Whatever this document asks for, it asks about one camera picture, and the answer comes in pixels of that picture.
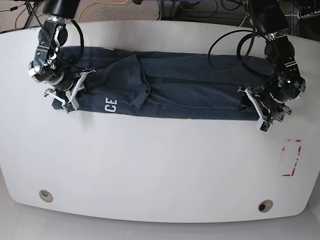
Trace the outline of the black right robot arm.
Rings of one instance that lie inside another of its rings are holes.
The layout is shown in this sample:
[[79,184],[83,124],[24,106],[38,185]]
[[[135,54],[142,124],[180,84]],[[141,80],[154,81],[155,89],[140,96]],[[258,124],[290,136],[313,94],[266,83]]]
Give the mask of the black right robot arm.
[[[74,20],[79,0],[47,0],[42,13],[48,19],[40,24],[38,46],[28,73],[37,83],[48,83],[55,88],[59,97],[65,97],[88,70],[76,66],[84,53],[84,35]],[[79,33],[80,47],[76,53],[64,56],[60,48],[66,43],[68,31],[66,21],[70,20]]]

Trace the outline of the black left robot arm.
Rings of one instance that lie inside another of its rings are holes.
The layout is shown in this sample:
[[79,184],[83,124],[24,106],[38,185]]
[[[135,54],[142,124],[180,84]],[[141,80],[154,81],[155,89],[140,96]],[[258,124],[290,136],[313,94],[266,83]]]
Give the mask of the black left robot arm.
[[[306,90],[306,81],[301,77],[295,60],[294,47],[286,34],[289,24],[277,0],[245,0],[244,4],[252,19],[253,34],[240,40],[236,55],[245,70],[263,80],[258,87],[248,86],[246,93],[253,98],[251,103],[263,120],[279,120],[291,112],[285,102],[298,99]],[[273,65],[271,76],[252,69],[241,56],[244,42],[255,36],[265,38],[264,54]]]

